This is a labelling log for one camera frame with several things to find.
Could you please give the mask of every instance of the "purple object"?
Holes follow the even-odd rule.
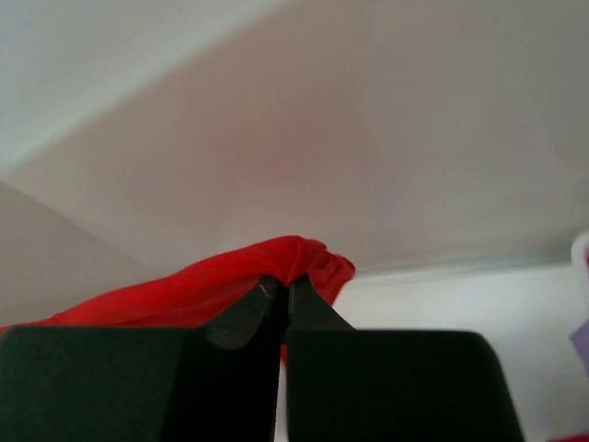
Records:
[[[589,376],[589,320],[571,335],[571,342],[585,365],[587,376]]]

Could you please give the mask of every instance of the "black object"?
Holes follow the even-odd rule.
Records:
[[[197,329],[16,327],[0,440],[270,441],[283,342],[293,442],[524,440],[483,338],[355,331],[307,276],[263,276]]]

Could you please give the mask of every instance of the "red cloth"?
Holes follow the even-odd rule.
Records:
[[[207,258],[165,278],[113,290],[33,324],[194,327],[245,295],[262,274],[288,286],[308,273],[332,304],[354,272],[351,262],[329,253],[318,241],[280,237]]]

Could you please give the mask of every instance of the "fold in red fabric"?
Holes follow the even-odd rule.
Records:
[[[93,297],[36,325],[176,326],[203,324],[244,296],[263,274],[284,286],[309,274],[330,304],[355,269],[321,242],[290,236],[196,262],[177,273]]]

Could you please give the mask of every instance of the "white ceiling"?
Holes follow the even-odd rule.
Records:
[[[17,83],[5,183],[155,273],[289,233],[361,271],[545,256],[589,225],[589,2],[258,2],[282,6],[214,45],[184,3],[145,41],[103,11],[141,7],[76,3],[85,70]]]

